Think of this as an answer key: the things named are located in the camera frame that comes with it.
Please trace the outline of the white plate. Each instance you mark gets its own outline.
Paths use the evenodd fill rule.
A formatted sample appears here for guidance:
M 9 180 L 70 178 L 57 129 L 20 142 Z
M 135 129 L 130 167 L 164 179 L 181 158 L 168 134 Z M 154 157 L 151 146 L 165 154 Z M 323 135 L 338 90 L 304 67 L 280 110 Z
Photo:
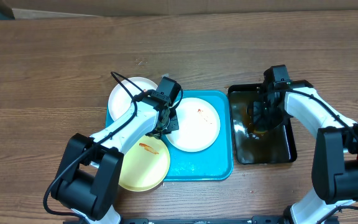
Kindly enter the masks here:
M 131 77 L 129 80 L 136 84 L 142 91 L 157 89 L 157 84 L 147 78 Z M 108 99 L 108 110 L 112 120 L 115 121 L 120 118 L 130 108 L 130 105 L 130 96 L 120 84 L 117 84 Z
M 177 149 L 199 152 L 217 140 L 221 122 L 212 104 L 200 98 L 184 98 L 176 112 L 179 129 L 166 137 Z

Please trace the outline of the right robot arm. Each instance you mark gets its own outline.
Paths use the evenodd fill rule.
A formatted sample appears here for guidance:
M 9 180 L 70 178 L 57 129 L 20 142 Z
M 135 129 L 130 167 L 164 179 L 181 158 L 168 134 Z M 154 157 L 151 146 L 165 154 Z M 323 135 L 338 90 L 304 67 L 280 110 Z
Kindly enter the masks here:
M 327 223 L 358 206 L 358 123 L 326 103 L 307 81 L 263 82 L 247 112 L 258 132 L 296 118 L 316 139 L 312 189 L 289 206 L 280 223 Z

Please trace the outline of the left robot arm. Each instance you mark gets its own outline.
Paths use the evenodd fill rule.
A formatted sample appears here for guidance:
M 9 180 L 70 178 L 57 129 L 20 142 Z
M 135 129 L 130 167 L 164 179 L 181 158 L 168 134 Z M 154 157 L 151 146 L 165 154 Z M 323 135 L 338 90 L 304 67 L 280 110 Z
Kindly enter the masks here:
M 106 220 L 120 223 L 113 208 L 124 155 L 143 136 L 160 138 L 178 129 L 175 109 L 183 98 L 181 90 L 148 90 L 132 97 L 129 109 L 113 124 L 90 137 L 76 133 L 65 148 L 55 179 L 45 192 L 70 209 L 77 223 Z

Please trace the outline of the green orange sponge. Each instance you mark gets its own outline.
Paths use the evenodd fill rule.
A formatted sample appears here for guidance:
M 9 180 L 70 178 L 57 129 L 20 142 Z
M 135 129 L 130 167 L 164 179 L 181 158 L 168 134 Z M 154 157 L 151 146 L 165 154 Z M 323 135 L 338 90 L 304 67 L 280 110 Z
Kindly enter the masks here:
M 269 128 L 267 128 L 265 125 L 255 125 L 253 124 L 251 126 L 251 132 L 253 134 L 265 134 Z

